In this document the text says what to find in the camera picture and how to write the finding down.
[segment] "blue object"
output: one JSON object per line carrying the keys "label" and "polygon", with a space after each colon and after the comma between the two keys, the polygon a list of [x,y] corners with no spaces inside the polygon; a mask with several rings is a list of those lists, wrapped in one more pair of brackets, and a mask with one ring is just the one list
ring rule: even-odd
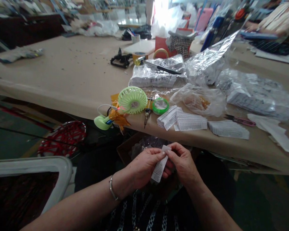
{"label": "blue object", "polygon": [[218,16],[215,18],[212,28],[209,31],[200,52],[203,52],[205,49],[207,49],[208,47],[214,44],[214,40],[217,36],[218,30],[221,28],[223,22],[224,22],[224,17]]}
{"label": "blue object", "polygon": [[218,16],[213,22],[213,27],[219,29],[224,22],[224,17]]}
{"label": "blue object", "polygon": [[241,35],[245,39],[264,39],[264,40],[276,40],[276,39],[278,39],[278,36],[273,35],[273,34],[241,32]]}
{"label": "blue object", "polygon": [[203,52],[205,49],[207,49],[210,46],[210,44],[212,43],[213,37],[214,37],[214,30],[210,30],[208,33],[208,36],[206,37],[203,43],[203,46],[200,52]]}

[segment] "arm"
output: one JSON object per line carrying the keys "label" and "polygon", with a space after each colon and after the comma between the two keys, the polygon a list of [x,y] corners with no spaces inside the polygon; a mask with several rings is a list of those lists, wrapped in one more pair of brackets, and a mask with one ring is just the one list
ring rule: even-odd
{"label": "arm", "polygon": [[190,152],[178,143],[168,145],[167,156],[176,166],[179,179],[186,188],[204,230],[241,230],[220,202],[203,183]]}
{"label": "arm", "polygon": [[250,22],[250,21],[247,21],[244,25],[244,27],[251,27],[251,26],[257,26],[258,27],[258,24],[257,23],[253,23],[253,22]]}
{"label": "arm", "polygon": [[[123,200],[136,189],[144,187],[151,179],[155,164],[165,156],[161,149],[145,149],[128,166],[113,175],[115,195]],[[168,161],[166,166],[171,168],[171,162]],[[162,176],[167,178],[170,174],[170,170],[165,168]],[[109,190],[109,180],[110,177],[65,198],[22,231],[89,229],[120,202],[114,200]]]}

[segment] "wrist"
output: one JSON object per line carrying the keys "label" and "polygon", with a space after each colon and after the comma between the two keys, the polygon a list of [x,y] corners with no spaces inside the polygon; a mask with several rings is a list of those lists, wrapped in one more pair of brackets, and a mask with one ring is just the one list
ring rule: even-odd
{"label": "wrist", "polygon": [[112,189],[119,200],[123,200],[134,191],[132,175],[124,169],[112,177]]}
{"label": "wrist", "polygon": [[203,181],[198,172],[195,172],[194,174],[192,174],[191,178],[188,179],[186,182],[182,182],[183,186],[187,190],[192,190],[196,185],[199,185],[201,183],[203,183]]}

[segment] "table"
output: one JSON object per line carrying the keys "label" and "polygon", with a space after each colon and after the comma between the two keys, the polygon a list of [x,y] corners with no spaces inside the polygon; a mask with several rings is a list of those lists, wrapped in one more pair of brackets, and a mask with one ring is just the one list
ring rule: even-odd
{"label": "table", "polygon": [[[0,95],[94,119],[98,115],[97,107],[110,103],[110,95],[125,88],[132,76],[131,67],[124,70],[110,65],[110,59],[118,53],[118,48],[129,45],[131,42],[114,38],[84,36],[56,37],[33,44],[33,48],[45,49],[44,56],[19,60],[9,65],[0,64]],[[245,44],[234,46],[236,49],[231,55],[235,59],[233,63],[239,60],[235,69],[278,81],[289,91],[289,64],[257,58],[246,51]],[[193,42],[191,49],[198,51],[200,47]],[[228,108],[233,115],[240,116],[240,110],[231,105]],[[152,114],[144,130],[143,113],[127,117],[131,128],[137,131],[267,166],[251,167],[253,172],[261,170],[289,175],[289,153],[256,127],[247,127],[250,140],[241,140],[218,137],[209,130],[176,132],[172,127],[166,131],[157,126],[156,119],[157,116]],[[289,137],[289,124],[283,126],[287,128]]]}

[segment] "pink scissors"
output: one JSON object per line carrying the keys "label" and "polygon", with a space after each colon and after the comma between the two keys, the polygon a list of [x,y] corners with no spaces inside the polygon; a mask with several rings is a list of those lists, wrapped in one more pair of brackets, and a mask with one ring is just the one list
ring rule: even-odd
{"label": "pink scissors", "polygon": [[224,117],[225,119],[232,120],[233,122],[236,122],[238,124],[243,124],[243,125],[250,126],[250,127],[256,126],[256,123],[249,119],[237,118],[237,117],[234,117],[233,115],[227,115],[227,114],[225,114],[225,116],[226,116]]}

